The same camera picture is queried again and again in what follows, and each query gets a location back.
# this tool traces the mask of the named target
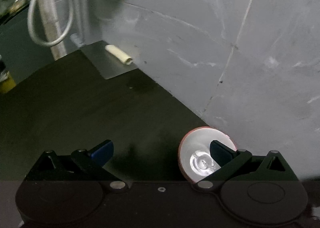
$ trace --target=yellow object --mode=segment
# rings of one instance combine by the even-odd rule
[[[113,54],[114,56],[116,56],[123,64],[131,64],[132,63],[132,58],[127,55],[124,51],[121,51],[118,47],[109,44],[105,47],[105,49]]]
[[[12,79],[10,73],[8,73],[8,78],[2,82],[0,82],[0,93],[7,93],[13,87],[16,86],[16,83]]]

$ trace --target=silver disc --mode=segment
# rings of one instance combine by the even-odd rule
[[[183,137],[178,151],[179,167],[182,174],[192,182],[196,183],[220,169],[210,156],[210,143],[213,140],[237,150],[228,135],[210,127],[193,129]]]

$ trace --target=metal pin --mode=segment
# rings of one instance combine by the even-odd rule
[[[203,180],[198,182],[198,187],[203,188],[203,189],[209,189],[213,186],[213,183],[207,180]]]
[[[110,183],[110,187],[113,189],[122,189],[125,187],[125,182],[123,181],[113,181]]]
[[[158,191],[159,191],[159,192],[164,192],[165,190],[166,190],[166,189],[165,189],[164,187],[159,187],[159,188],[158,188]]]

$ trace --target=small cylindrical object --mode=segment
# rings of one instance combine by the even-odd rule
[[[109,53],[116,56],[123,64],[129,65],[132,63],[132,58],[129,55],[127,55],[124,51],[120,50],[118,47],[109,44],[106,45],[105,48]]]

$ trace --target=metal plate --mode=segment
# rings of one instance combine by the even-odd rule
[[[110,79],[120,74],[137,69],[136,65],[123,64],[115,56],[106,51],[105,46],[107,44],[107,42],[98,41],[80,48],[84,55],[97,68],[104,79]]]

